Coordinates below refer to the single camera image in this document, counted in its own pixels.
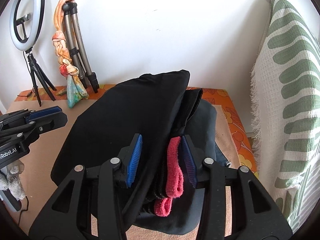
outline beige cloth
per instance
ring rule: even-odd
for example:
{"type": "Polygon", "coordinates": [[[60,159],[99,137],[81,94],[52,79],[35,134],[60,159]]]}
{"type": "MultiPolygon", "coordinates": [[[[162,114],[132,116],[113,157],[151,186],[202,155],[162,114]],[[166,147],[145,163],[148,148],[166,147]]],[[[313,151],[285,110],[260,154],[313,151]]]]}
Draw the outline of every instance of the beige cloth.
{"type": "MultiPolygon", "coordinates": [[[[25,169],[20,175],[22,185],[29,198],[29,211],[24,212],[21,216],[20,227],[26,233],[41,211],[44,204],[48,201],[57,186],[50,178],[50,172],[54,161],[68,135],[71,127],[76,121],[77,117],[82,114],[95,100],[81,100],[72,109],[68,108],[66,100],[43,101],[40,108],[37,101],[22,101],[13,102],[8,109],[8,112],[17,111],[20,109],[39,110],[52,106],[59,106],[63,112],[68,116],[68,123],[65,127],[44,133],[33,144],[30,145],[30,153],[21,158],[25,164],[25,169]]],[[[225,154],[232,163],[232,168],[238,168],[240,162],[238,159],[236,147],[233,143],[229,126],[225,116],[222,112],[221,106],[215,106],[217,110],[216,121],[216,142],[221,151],[225,154]]],[[[227,196],[227,219],[226,219],[226,235],[231,234],[231,195],[230,190],[226,189],[227,196]]],[[[26,206],[26,200],[22,201],[23,208],[26,206]]],[[[11,216],[17,222],[19,219],[19,212],[10,212],[11,216]]],[[[157,231],[138,228],[132,226],[127,231],[128,240],[142,240],[142,239],[196,239],[197,228],[184,236],[167,235],[157,231]]],[[[92,219],[92,234],[97,234],[96,219],[92,219]]]]}

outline ring light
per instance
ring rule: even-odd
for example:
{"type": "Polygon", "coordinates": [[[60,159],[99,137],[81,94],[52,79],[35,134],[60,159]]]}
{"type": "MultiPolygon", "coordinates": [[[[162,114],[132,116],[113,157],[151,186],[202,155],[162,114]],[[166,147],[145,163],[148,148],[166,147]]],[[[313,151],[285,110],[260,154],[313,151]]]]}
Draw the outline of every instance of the ring light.
{"type": "Polygon", "coordinates": [[[26,51],[30,49],[38,39],[44,14],[44,0],[33,0],[32,25],[30,35],[26,39],[22,39],[17,30],[17,11],[20,1],[21,0],[14,0],[12,5],[10,14],[10,36],[17,49],[26,51]]]}

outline white fringe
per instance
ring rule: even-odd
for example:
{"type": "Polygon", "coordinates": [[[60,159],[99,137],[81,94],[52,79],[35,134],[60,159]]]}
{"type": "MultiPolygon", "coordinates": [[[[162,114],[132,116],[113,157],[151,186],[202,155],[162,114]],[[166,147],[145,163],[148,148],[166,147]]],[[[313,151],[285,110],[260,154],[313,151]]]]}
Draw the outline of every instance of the white fringe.
{"type": "Polygon", "coordinates": [[[253,157],[256,161],[257,170],[260,170],[260,160],[261,160],[261,125],[260,125],[260,106],[259,106],[259,96],[256,86],[256,76],[255,69],[253,66],[251,72],[251,108],[254,119],[251,122],[252,130],[254,133],[252,151],[253,157]]]}

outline tripod leg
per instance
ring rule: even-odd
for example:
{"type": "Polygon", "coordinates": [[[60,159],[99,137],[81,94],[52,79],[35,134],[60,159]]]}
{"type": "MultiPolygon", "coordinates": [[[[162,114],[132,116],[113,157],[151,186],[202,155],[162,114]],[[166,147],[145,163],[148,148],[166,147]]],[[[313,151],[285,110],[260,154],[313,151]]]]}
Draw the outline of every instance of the tripod leg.
{"type": "Polygon", "coordinates": [[[39,95],[39,92],[38,92],[38,86],[37,86],[37,83],[36,83],[34,66],[30,66],[30,74],[31,74],[32,84],[33,84],[33,88],[34,88],[35,93],[36,93],[36,97],[38,99],[39,106],[41,106],[41,100],[40,100],[40,95],[39,95]]]}
{"type": "Polygon", "coordinates": [[[76,45],[73,40],[70,14],[65,12],[64,17],[63,17],[63,21],[64,21],[64,25],[66,27],[67,47],[69,49],[70,56],[72,57],[73,65],[78,68],[78,70],[79,70],[78,77],[79,77],[81,83],[83,84],[84,88],[87,89],[88,86],[85,82],[84,70],[81,65],[81,62],[80,62],[80,59],[78,56],[78,51],[77,51],[76,45]]]}
{"type": "Polygon", "coordinates": [[[41,73],[41,75],[43,76],[44,78],[44,81],[49,85],[49,87],[51,87],[51,89],[53,91],[57,91],[57,89],[55,88],[55,86],[51,83],[51,81],[49,80],[49,78],[45,75],[45,73],[43,72],[42,68],[37,64],[37,67],[41,73]]]}
{"type": "Polygon", "coordinates": [[[43,86],[44,90],[47,92],[47,94],[48,94],[49,97],[51,98],[51,100],[52,100],[52,101],[55,101],[56,99],[55,99],[54,95],[52,94],[52,92],[49,90],[46,82],[44,81],[44,78],[43,78],[43,76],[42,76],[42,74],[41,74],[41,71],[39,70],[40,67],[39,67],[39,68],[38,68],[38,67],[39,67],[38,64],[36,64],[36,65],[34,66],[35,73],[36,73],[36,75],[37,75],[37,77],[38,77],[41,85],[43,86]]]}
{"type": "Polygon", "coordinates": [[[98,93],[99,83],[97,80],[97,76],[94,72],[92,72],[90,68],[90,64],[87,58],[87,54],[84,49],[83,40],[80,33],[79,21],[77,13],[71,14],[71,20],[73,25],[73,30],[75,31],[76,41],[79,48],[79,54],[81,56],[84,68],[85,68],[85,76],[89,79],[92,89],[95,93],[98,93]]]}

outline orange floral tablecloth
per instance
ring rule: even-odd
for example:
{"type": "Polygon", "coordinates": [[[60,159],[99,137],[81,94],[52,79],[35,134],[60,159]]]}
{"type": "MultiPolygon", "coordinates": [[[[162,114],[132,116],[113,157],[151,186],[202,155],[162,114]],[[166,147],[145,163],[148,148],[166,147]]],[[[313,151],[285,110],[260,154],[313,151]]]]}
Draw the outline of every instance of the orange floral tablecloth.
{"type": "MultiPolygon", "coordinates": [[[[95,94],[91,87],[88,87],[87,91],[90,95],[90,99],[97,100],[99,99],[108,89],[115,85],[100,85],[100,89],[98,93],[95,94]]],[[[58,91],[65,89],[66,87],[60,86],[56,87],[58,91]]],[[[15,101],[31,101],[36,100],[34,96],[30,96],[29,98],[26,95],[30,92],[30,90],[23,91],[19,94],[15,101]]],[[[39,94],[41,100],[50,100],[47,93],[44,91],[43,88],[39,88],[39,94]]],[[[64,94],[62,96],[55,95],[57,100],[66,100],[67,95],[64,94]]],[[[246,136],[244,131],[243,125],[240,121],[240,118],[233,106],[231,98],[229,97],[227,91],[221,89],[209,89],[203,88],[203,95],[202,98],[213,105],[221,105],[222,110],[225,114],[227,119],[230,132],[232,134],[233,141],[235,142],[238,156],[241,165],[245,165],[250,168],[250,170],[258,176],[256,163],[254,161],[251,146],[249,140],[246,136]]]]}

